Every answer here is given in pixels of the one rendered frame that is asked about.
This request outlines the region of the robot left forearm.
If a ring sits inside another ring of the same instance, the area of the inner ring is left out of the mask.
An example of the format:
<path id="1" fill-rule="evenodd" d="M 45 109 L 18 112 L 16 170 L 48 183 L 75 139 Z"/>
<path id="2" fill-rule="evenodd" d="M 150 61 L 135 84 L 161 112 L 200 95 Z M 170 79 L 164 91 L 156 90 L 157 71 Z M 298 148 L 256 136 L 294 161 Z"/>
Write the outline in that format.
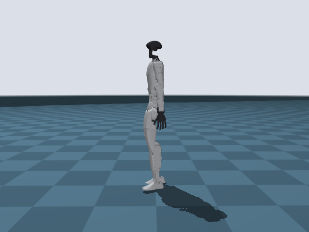
<path id="1" fill-rule="evenodd" d="M 163 87 L 160 83 L 157 83 L 155 85 L 155 89 L 156 89 L 156 97 L 157 97 L 157 106 L 159 109 L 159 112 L 164 111 L 164 90 Z"/>

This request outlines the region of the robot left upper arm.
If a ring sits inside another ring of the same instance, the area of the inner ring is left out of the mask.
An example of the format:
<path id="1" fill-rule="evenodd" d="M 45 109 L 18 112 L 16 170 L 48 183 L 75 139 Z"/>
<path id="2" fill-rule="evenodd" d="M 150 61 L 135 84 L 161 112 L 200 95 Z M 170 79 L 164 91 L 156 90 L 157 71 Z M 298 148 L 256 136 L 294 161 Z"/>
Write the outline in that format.
<path id="1" fill-rule="evenodd" d="M 162 62 L 154 62 L 153 63 L 153 70 L 155 72 L 155 78 L 157 80 L 157 83 L 160 83 L 162 85 L 162 87 L 164 88 L 163 63 Z M 155 91 L 156 91 L 156 89 L 155 89 Z"/>

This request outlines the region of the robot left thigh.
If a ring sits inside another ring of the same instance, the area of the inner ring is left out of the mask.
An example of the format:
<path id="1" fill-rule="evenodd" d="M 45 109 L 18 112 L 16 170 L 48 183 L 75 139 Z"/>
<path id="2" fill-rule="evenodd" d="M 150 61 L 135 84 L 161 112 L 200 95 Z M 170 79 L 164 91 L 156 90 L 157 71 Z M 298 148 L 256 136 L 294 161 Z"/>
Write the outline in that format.
<path id="1" fill-rule="evenodd" d="M 149 149 L 151 149 L 151 153 L 153 153 L 154 146 L 159 145 L 155 143 L 156 139 L 156 123 L 154 125 L 154 122 L 151 120 L 155 120 L 157 118 L 157 108 L 152 107 L 152 109 L 147 111 L 146 119 L 145 119 L 145 125 L 144 125 L 144 135 L 145 140 L 147 143 L 147 146 Z M 159 145 L 160 146 L 160 145 Z"/>

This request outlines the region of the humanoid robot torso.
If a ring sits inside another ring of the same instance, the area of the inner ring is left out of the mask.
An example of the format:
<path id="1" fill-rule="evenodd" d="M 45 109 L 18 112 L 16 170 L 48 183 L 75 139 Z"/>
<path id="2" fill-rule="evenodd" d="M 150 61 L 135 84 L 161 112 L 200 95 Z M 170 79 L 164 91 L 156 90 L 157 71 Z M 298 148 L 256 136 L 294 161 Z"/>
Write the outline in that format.
<path id="1" fill-rule="evenodd" d="M 149 90 L 149 94 L 154 94 L 154 96 L 151 96 L 150 102 L 148 103 L 147 106 L 147 111 L 152 109 L 152 107 L 157 108 L 157 97 L 156 97 L 156 91 L 154 89 L 155 84 L 157 83 L 157 80 L 155 78 L 155 71 L 153 70 L 153 63 L 154 62 L 162 62 L 156 59 L 153 59 L 152 62 L 149 63 L 148 67 L 147 67 L 147 72 L 146 72 L 146 76 L 147 76 L 147 82 L 148 82 L 148 90 Z M 163 64 L 163 78 L 164 78 L 164 64 Z"/>

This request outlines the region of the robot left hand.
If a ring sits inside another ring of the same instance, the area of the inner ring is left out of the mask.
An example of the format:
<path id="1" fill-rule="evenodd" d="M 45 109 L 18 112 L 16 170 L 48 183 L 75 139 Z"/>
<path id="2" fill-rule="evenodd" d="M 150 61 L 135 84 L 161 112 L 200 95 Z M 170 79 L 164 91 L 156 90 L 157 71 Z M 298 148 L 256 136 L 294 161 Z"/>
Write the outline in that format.
<path id="1" fill-rule="evenodd" d="M 164 123 L 165 123 L 165 128 L 166 128 L 166 126 L 167 126 L 167 125 L 166 125 L 166 118 L 165 118 L 165 116 L 164 116 L 165 110 L 159 112 L 159 109 L 158 109 L 158 107 L 157 107 L 157 113 L 158 113 L 158 115 L 157 115 L 157 118 L 156 118 L 155 121 L 154 121 L 154 125 L 155 125 L 155 123 L 156 123 L 156 121 L 157 121 L 157 122 L 158 122 L 158 123 L 157 123 L 157 129 L 158 129 L 159 123 L 160 123 L 160 130 L 161 130 L 161 122 L 162 122 L 162 129 L 164 129 Z"/>

